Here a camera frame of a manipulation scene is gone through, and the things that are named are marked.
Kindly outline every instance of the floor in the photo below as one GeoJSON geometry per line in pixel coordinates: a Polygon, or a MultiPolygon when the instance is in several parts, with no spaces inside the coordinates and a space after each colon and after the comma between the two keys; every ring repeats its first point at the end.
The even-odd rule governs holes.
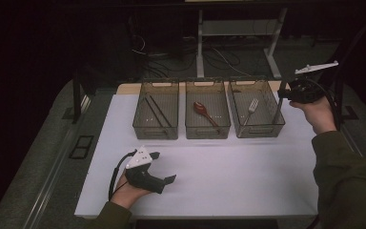
{"type": "MultiPolygon", "coordinates": [[[[195,77],[195,52],[191,51],[191,42],[193,41],[188,38],[189,48],[183,57],[170,59],[168,56],[154,55],[150,62],[143,62],[141,66],[145,71],[142,72],[142,77],[195,77]]],[[[262,52],[262,48],[268,45],[268,40],[250,38],[240,42],[221,42],[210,41],[205,46],[206,77],[245,73],[264,75],[269,80],[274,80],[262,52]]],[[[307,64],[325,62],[337,46],[337,43],[319,43],[312,47],[312,43],[313,40],[309,37],[279,40],[274,58],[284,78],[292,77],[296,69],[304,68],[307,64]]],[[[95,95],[87,96],[82,116],[77,123],[72,124],[72,84],[69,82],[64,85],[1,202],[0,228],[82,228],[87,223],[85,219],[74,216],[73,212],[114,93],[115,88],[100,88],[95,95]],[[92,136],[93,139],[87,157],[69,158],[81,135],[92,136]]],[[[343,105],[344,109],[350,107],[357,116],[357,119],[345,120],[344,133],[352,139],[350,144],[355,151],[366,156],[366,106],[353,89],[347,86],[343,105]]],[[[298,229],[306,228],[312,220],[313,217],[265,220],[261,224],[243,222],[237,228],[298,229]]],[[[147,227],[142,222],[137,223],[136,228],[149,228],[148,223],[144,225],[147,227]]],[[[205,224],[197,228],[229,227],[205,224]]]]}

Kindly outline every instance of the green sleeve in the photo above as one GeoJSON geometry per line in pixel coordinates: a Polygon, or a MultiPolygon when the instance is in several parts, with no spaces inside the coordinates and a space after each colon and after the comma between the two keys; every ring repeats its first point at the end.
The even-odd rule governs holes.
{"type": "Polygon", "coordinates": [[[366,158],[354,153],[340,132],[317,135],[313,146],[323,228],[366,228],[366,158]]]}
{"type": "Polygon", "coordinates": [[[107,202],[99,216],[86,229],[126,229],[132,213],[112,202],[107,202]]]}

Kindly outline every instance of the hand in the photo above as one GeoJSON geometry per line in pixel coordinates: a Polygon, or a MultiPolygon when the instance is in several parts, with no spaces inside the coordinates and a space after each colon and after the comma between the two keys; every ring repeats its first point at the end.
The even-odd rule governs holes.
{"type": "Polygon", "coordinates": [[[291,101],[290,105],[304,112],[307,121],[313,126],[317,135],[336,131],[332,108],[325,96],[314,103],[301,104],[291,101]]]}
{"type": "Polygon", "coordinates": [[[150,191],[140,188],[135,188],[130,185],[125,176],[126,170],[123,175],[118,179],[116,189],[118,189],[114,195],[112,195],[111,202],[118,204],[126,209],[130,209],[132,205],[141,197],[150,193],[150,191]]]}

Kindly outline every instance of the clear plastic container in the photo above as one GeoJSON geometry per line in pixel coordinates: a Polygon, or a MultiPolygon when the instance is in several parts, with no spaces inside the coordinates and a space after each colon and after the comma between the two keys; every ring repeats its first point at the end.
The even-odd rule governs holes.
{"type": "Polygon", "coordinates": [[[188,78],[186,80],[186,138],[226,139],[230,127],[231,120],[223,78],[188,78]]]}
{"type": "Polygon", "coordinates": [[[138,139],[177,139],[179,80],[143,79],[133,128],[138,139]]]}
{"type": "Polygon", "coordinates": [[[270,84],[253,77],[230,77],[228,90],[236,136],[276,137],[285,125],[270,84]],[[249,107],[258,100],[253,113],[249,107]]]}

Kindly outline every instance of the person's left hand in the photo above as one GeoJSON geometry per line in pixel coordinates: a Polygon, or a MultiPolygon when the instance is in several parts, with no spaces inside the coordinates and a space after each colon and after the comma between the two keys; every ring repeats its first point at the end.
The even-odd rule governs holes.
{"type": "Polygon", "coordinates": [[[116,192],[112,195],[111,202],[118,204],[126,209],[130,209],[132,205],[141,197],[150,193],[150,191],[135,188],[130,185],[125,176],[126,171],[124,170],[120,179],[118,179],[116,192]]]}

